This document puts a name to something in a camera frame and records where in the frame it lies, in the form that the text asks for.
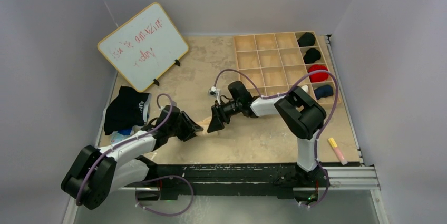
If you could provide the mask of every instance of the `wooden organizer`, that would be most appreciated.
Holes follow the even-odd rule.
[[[284,93],[315,64],[328,65],[324,59],[317,36],[313,31],[307,31],[315,36],[315,45],[299,47],[297,40],[306,32],[268,33],[234,36],[236,64],[240,72],[246,74],[258,87],[262,95]],[[320,51],[322,57],[313,64],[304,64],[303,56],[310,48]],[[247,90],[252,95],[258,95],[255,88],[244,77],[239,76]],[[307,77],[299,86],[308,85],[314,90],[329,84],[335,92],[335,84],[331,77],[326,81],[311,83]],[[315,93],[310,91],[313,99]],[[330,109],[335,96],[321,98],[317,102],[325,109]]]

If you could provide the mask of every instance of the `yellow frame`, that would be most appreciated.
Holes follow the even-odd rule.
[[[166,17],[168,17],[169,21],[171,22],[172,26],[174,26],[174,28],[176,29],[177,33],[180,35],[180,37],[182,38],[183,42],[186,44],[186,52],[184,54],[182,54],[178,59],[182,58],[188,51],[189,51],[189,45],[188,43],[184,40],[183,36],[180,34],[179,30],[177,29],[176,25],[174,25],[174,23],[172,22],[171,18],[168,16],[168,14],[166,13],[166,11],[164,10],[164,8],[161,6],[160,3],[158,2],[153,2],[152,4],[150,4],[149,6],[147,6],[146,8],[144,8],[143,10],[141,10],[140,12],[137,13],[137,15],[133,16],[132,18],[130,18],[129,20],[127,20],[124,24],[122,24],[120,27],[118,27],[115,31],[113,31],[111,34],[107,35],[105,38],[103,38],[101,41],[98,42],[97,48],[99,50],[99,52],[101,52],[101,54],[110,62],[110,64],[113,65],[113,67],[124,77],[124,79],[126,79],[126,81],[134,88],[136,89],[138,92],[144,92],[145,90],[147,90],[154,82],[152,81],[146,88],[144,88],[144,90],[138,90],[135,86],[133,86],[133,84],[125,77],[125,75],[123,73],[121,73],[121,71],[118,69],[118,67],[113,64],[113,62],[111,62],[109,60],[109,58],[104,54],[104,52],[99,48],[99,45],[105,41],[108,37],[110,37],[112,34],[114,34],[115,32],[117,32],[119,29],[121,29],[123,26],[125,26],[128,22],[132,21],[132,19],[136,18],[138,15],[140,15],[142,12],[144,12],[147,8],[151,7],[154,4],[158,4],[160,6],[160,8],[162,9],[162,11],[164,12],[164,14],[166,15]],[[158,78],[160,78],[163,74],[166,73],[166,71],[168,71],[168,69],[170,69],[176,62],[174,61],[165,71],[163,71],[159,76],[157,76],[155,79],[158,80]]]

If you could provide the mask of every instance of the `table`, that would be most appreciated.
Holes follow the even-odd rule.
[[[158,80],[160,86],[152,85],[146,92],[153,95],[150,118],[160,114],[155,97],[169,94],[177,106],[194,121],[211,116],[214,98],[207,95],[216,75],[223,69],[235,68],[236,59],[231,36],[185,37],[189,52],[180,59],[181,66],[173,66]],[[334,72],[332,61],[324,41],[318,37],[329,70]],[[229,96],[228,84],[237,80],[237,73],[225,72],[217,87]],[[130,86],[118,74],[112,100],[121,86]],[[161,105],[168,104],[164,97]],[[333,137],[348,162],[359,162],[357,145],[351,130],[344,104],[339,104],[333,118],[320,137],[319,157],[322,162],[339,162],[327,139]],[[110,137],[102,132],[100,146],[110,145]],[[204,164],[204,163],[280,163],[296,162],[298,156],[296,137],[279,116],[246,118],[242,114],[231,117],[224,130],[207,137],[195,137],[187,142],[170,138],[161,148],[145,154],[158,164]]]

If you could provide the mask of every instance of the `highlighter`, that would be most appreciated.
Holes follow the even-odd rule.
[[[346,161],[345,157],[343,156],[340,148],[338,147],[337,143],[335,142],[334,138],[327,139],[329,144],[331,145],[332,149],[334,150],[335,155],[338,157],[342,165],[346,165],[348,161]]]

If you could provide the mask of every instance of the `gray floor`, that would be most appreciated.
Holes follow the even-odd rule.
[[[147,202],[145,205],[163,212],[182,210],[189,201]],[[135,207],[134,192],[118,191],[95,210],[81,207],[75,223],[327,223],[377,224],[377,216],[369,191],[329,191],[318,206],[303,209],[294,200],[275,197],[198,196],[191,208],[177,217],[157,216]]]

